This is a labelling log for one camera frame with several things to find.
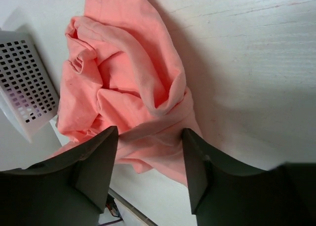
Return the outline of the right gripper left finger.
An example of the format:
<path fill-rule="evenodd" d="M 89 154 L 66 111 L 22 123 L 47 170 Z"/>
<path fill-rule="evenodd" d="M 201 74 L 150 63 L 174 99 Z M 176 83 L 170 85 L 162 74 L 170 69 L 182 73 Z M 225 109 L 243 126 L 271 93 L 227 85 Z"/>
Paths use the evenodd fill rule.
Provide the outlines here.
<path fill-rule="evenodd" d="M 27 169 L 0 174 L 3 226 L 96 226 L 106 208 L 118 129 Z"/>

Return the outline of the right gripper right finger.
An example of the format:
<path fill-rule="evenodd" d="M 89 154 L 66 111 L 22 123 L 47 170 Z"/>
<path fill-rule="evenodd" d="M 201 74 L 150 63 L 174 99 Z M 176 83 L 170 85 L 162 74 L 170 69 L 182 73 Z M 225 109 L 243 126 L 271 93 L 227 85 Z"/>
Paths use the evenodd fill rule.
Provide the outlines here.
<path fill-rule="evenodd" d="M 182 131 L 191 211 L 200 226 L 313 226 L 316 166 L 284 163 L 271 170 L 245 164 Z"/>

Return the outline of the salmon pink t shirt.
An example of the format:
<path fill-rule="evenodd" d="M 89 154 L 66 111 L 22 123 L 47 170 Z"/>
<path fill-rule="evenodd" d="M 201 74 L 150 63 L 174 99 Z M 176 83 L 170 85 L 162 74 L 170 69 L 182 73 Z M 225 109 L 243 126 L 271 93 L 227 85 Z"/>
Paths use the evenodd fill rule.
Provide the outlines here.
<path fill-rule="evenodd" d="M 117 164 L 186 184 L 181 132 L 199 132 L 185 69 L 148 0 L 85 0 L 70 20 L 57 129 L 68 151 L 118 128 Z"/>

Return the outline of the white plastic laundry basket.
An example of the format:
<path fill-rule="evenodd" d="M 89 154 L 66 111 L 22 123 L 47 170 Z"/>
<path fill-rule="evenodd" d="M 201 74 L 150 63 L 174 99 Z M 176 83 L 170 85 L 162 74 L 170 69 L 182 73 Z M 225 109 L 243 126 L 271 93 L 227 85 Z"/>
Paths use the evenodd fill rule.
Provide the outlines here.
<path fill-rule="evenodd" d="M 29 142 L 57 115 L 59 97 L 25 33 L 0 33 L 0 109 Z"/>

